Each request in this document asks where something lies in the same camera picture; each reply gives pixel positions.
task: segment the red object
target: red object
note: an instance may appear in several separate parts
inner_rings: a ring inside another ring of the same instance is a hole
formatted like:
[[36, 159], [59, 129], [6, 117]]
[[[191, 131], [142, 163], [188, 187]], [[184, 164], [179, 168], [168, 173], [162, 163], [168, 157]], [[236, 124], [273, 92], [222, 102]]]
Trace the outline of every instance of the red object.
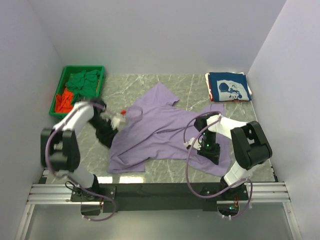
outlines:
[[55, 112], [56, 113], [69, 113], [74, 106], [71, 105], [71, 101], [74, 98], [74, 93], [64, 89], [62, 95], [55, 95]]

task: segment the stack of folded shirts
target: stack of folded shirts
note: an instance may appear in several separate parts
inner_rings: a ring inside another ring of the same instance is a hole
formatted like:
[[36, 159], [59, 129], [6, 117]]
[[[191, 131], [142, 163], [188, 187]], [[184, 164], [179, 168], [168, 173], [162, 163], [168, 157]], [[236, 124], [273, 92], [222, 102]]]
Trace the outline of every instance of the stack of folded shirts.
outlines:
[[213, 102], [251, 101], [252, 92], [243, 72], [210, 72], [205, 81]]

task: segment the green basket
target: green basket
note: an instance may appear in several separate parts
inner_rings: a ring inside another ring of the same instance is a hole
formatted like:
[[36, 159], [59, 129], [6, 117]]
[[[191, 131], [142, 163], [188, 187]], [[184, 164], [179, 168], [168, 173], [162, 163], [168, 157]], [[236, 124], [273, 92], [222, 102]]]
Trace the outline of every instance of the green basket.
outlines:
[[104, 73], [105, 73], [105, 68], [104, 66], [98, 66], [98, 65], [69, 65], [69, 66], [65, 66], [58, 84], [58, 87], [55, 91], [54, 97], [53, 97], [53, 101], [50, 107], [50, 111], [49, 114], [58, 118], [64, 118], [67, 113], [60, 113], [60, 112], [56, 112], [55, 110], [55, 106], [56, 106], [56, 95], [59, 94], [61, 95], [66, 87], [66, 82], [69, 80], [70, 78], [70, 74], [77, 74], [80, 73], [82, 71], [93, 71], [93, 70], [98, 70], [101, 72], [100, 78], [98, 80], [98, 85], [96, 88], [96, 97], [98, 97], [100, 95], [100, 91], [101, 91], [101, 87], [102, 87], [102, 83], [104, 80]]

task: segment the table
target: table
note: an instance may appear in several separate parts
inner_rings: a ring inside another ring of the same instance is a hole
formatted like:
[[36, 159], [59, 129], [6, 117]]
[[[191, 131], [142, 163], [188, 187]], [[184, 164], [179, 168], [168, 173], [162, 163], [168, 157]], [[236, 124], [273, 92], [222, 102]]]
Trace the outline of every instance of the table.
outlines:
[[[130, 107], [137, 98], [146, 93], [158, 82], [167, 86], [180, 101], [175, 107], [199, 112], [209, 104], [205, 76], [202, 74], [149, 74], [149, 75], [111, 75], [106, 78], [101, 97], [108, 109], [120, 112]], [[237, 121], [250, 122], [257, 120], [252, 102], [224, 103], [225, 116]], [[81, 164], [99, 177], [100, 183], [183, 183], [185, 162], [176, 159], [148, 159], [145, 172], [111, 174], [107, 172], [108, 149], [101, 145], [95, 136], [95, 130], [87, 124], [77, 137], [81, 154]], [[232, 144], [229, 154], [235, 161]], [[189, 167], [191, 182], [219, 182], [220, 176], [214, 176]], [[262, 164], [252, 176], [254, 182], [274, 182], [274, 171], [270, 160]], [[64, 183], [65, 179], [56, 180], [48, 176], [47, 184]]]

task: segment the purple cloth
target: purple cloth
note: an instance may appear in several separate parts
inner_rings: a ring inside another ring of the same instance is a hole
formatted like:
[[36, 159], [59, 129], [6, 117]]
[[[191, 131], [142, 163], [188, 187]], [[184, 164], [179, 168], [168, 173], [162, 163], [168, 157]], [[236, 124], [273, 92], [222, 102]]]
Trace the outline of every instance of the purple cloth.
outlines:
[[[200, 113], [173, 107], [179, 98], [166, 86], [158, 83], [147, 93], [136, 100], [134, 106], [143, 109], [143, 117], [139, 121], [129, 120], [127, 126], [115, 135], [109, 152], [108, 172], [128, 173], [144, 172], [146, 160], [187, 158], [183, 132], [187, 123]], [[220, 111], [225, 113], [222, 104], [211, 104], [202, 113]], [[137, 116], [137, 108], [128, 109], [127, 115]], [[193, 123], [186, 131], [186, 141], [195, 138], [198, 131]], [[216, 142], [220, 144], [219, 165], [215, 165], [206, 157], [197, 154], [193, 149], [189, 165], [203, 172], [223, 176], [231, 163], [229, 157], [229, 139], [217, 134]]]

